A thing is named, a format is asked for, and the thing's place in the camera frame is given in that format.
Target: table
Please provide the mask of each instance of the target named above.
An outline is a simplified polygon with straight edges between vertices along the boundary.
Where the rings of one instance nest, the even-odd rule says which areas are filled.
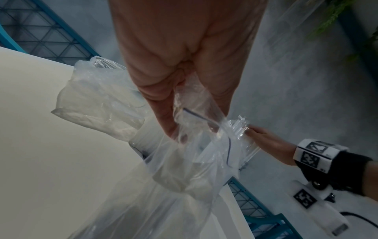
[[[141,159],[50,113],[73,67],[1,47],[0,59],[0,238],[65,239]]]

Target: hand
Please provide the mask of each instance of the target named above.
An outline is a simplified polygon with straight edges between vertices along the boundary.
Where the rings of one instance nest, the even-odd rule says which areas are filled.
[[[296,145],[286,142],[264,128],[248,126],[245,134],[265,152],[287,165],[296,165],[293,159]]]
[[[130,76],[169,136],[173,90],[196,71],[227,115],[267,0],[109,0]]]

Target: forearm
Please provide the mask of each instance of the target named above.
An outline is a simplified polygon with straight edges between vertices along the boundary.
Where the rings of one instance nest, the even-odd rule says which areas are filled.
[[[365,173],[362,180],[363,193],[378,201],[378,163],[370,161],[366,164]]]

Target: black cable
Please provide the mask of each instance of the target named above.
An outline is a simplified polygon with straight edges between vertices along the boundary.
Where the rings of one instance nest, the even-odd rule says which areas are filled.
[[[359,219],[362,219],[362,220],[364,220],[364,221],[366,221],[366,222],[372,224],[372,225],[375,226],[376,228],[378,228],[378,225],[377,225],[377,224],[375,224],[374,222],[370,221],[369,219],[366,219],[365,217],[360,216],[360,215],[358,215],[358,214],[350,213],[350,212],[347,212],[347,211],[342,211],[342,212],[340,212],[340,214],[343,215],[343,216],[354,216],[354,217],[358,217]]]

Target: floor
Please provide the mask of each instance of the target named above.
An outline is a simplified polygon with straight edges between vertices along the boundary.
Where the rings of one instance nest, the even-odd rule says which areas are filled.
[[[122,62],[105,0],[44,0],[104,57]],[[378,159],[378,88],[361,62],[346,62],[353,53],[339,25],[308,39],[321,21],[321,6],[279,51],[270,52],[270,27],[290,6],[271,0],[235,93],[229,118],[247,117],[277,135],[298,143],[316,138],[350,147],[352,152]],[[296,167],[285,166],[259,152],[241,172],[240,181],[272,212],[283,213],[305,239],[327,235],[285,194],[292,180],[305,182]],[[361,214],[378,223],[378,203],[336,192],[334,207]],[[371,239],[378,230],[349,218],[352,228],[340,239]]]

